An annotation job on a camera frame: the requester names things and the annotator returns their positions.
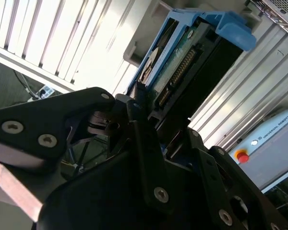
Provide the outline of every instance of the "cable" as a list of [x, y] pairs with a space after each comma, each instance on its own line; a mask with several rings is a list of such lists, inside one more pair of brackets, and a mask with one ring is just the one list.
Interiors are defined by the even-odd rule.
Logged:
[[76, 164], [76, 157], [72, 147], [68, 149], [68, 153], [72, 164]]
[[35, 96], [35, 98], [40, 99], [40, 97], [31, 90], [31, 87], [29, 86], [28, 81], [27, 81], [27, 79], [24, 77], [24, 75], [23, 75], [22, 73], [20, 73], [20, 75], [22, 76], [23, 80], [25, 81], [28, 90]]
[[89, 145], [89, 144], [90, 144], [89, 141], [85, 143], [85, 146], [83, 147], [83, 150], [82, 150], [80, 159], [77, 161], [77, 167], [76, 167], [75, 171], [73, 172], [72, 177], [75, 177], [75, 176], [78, 175], [79, 170], [80, 170], [80, 167], [81, 167], [81, 165], [82, 165], [82, 162], [83, 162], [83, 159], [84, 159], [84, 156], [85, 156], [85, 153], [86, 153], [86, 151], [87, 151], [87, 148], [88, 148], [88, 145]]
[[93, 162], [95, 159], [97, 159], [98, 157], [100, 157], [102, 154], [104, 154], [107, 151], [107, 149], [101, 151], [99, 154], [97, 154], [96, 156], [94, 156], [93, 158], [89, 159], [87, 162], [85, 162], [83, 164], [83, 166], [86, 166], [87, 164]]
[[30, 94], [30, 96], [32, 98], [35, 98], [35, 99], [39, 99], [39, 97], [36, 96], [36, 94], [30, 89], [29, 85], [28, 85], [28, 82], [26, 81], [26, 79], [24, 78], [24, 75], [22, 75], [24, 81], [26, 82], [27, 86], [20, 80], [20, 78], [18, 77], [16, 71], [13, 69], [13, 72], [16, 76], [16, 78], [18, 79], [18, 81], [21, 83], [21, 85], [25, 88], [25, 90]]

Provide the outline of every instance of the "mounting hole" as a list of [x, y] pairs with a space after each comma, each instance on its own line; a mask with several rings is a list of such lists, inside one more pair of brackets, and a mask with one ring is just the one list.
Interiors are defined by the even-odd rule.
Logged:
[[110, 98], [109, 95], [107, 95], [107, 94], [105, 94], [105, 93], [102, 93], [101, 96], [102, 96], [103, 98], [105, 98], [105, 99], [109, 99], [109, 98]]
[[1, 128], [6, 133], [18, 134], [23, 131], [24, 126], [18, 121], [6, 121], [1, 125]]
[[280, 230], [279, 227], [275, 223], [271, 223], [272, 230]]
[[133, 103], [133, 105], [139, 109], [141, 108], [137, 103]]
[[120, 127], [120, 125], [119, 125], [119, 123], [110, 123], [109, 124], [109, 129], [110, 130], [116, 130], [116, 129], [118, 129]]
[[213, 164], [210, 160], [207, 160], [207, 164], [209, 164], [210, 166], [213, 166]]
[[219, 216], [221, 220], [228, 226], [232, 225], [232, 218], [229, 213], [223, 209], [219, 210]]

